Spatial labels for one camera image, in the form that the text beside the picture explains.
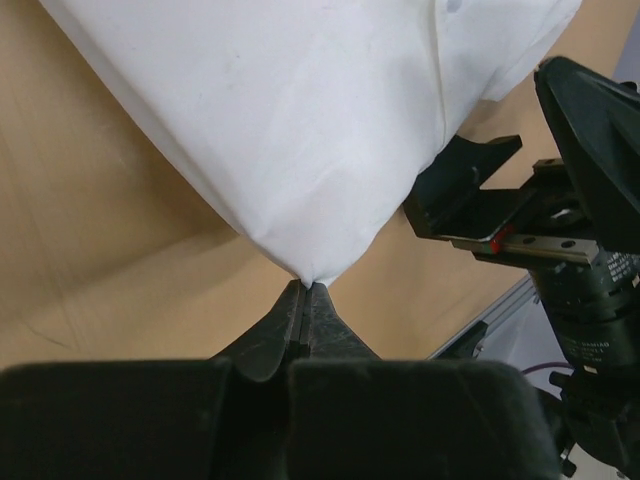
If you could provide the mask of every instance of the white fabric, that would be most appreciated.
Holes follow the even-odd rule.
[[[368,248],[580,0],[41,0],[236,230],[306,284]]]

